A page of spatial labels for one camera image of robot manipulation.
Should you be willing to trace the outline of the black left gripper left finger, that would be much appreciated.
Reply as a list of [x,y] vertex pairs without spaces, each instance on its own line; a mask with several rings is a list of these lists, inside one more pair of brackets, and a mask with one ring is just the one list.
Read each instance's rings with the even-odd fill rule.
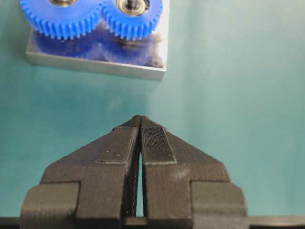
[[119,229],[135,214],[140,118],[46,167],[24,199],[22,229]]

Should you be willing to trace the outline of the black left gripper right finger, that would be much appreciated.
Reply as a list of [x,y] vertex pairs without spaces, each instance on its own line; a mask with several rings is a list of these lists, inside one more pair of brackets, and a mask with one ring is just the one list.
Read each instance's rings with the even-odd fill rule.
[[243,191],[224,164],[141,118],[145,215],[151,229],[245,229]]

